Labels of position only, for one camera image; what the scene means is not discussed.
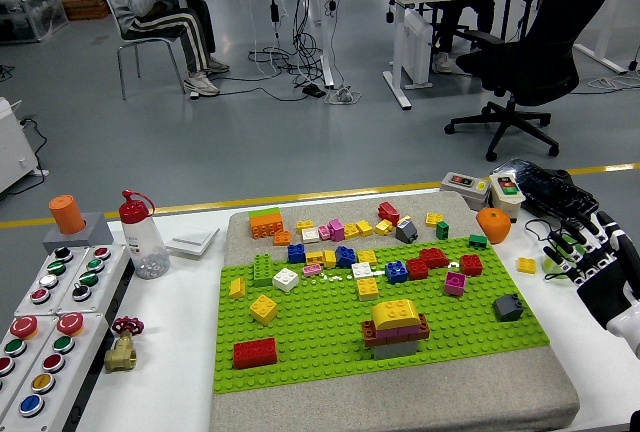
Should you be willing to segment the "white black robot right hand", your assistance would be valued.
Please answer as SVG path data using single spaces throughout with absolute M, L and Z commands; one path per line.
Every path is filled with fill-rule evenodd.
M 591 234 L 584 236 L 566 221 L 571 237 L 552 231 L 552 245 L 543 248 L 576 286 L 577 294 L 594 319 L 611 334 L 625 339 L 639 353 L 639 253 L 628 235 L 608 214 L 575 214 Z

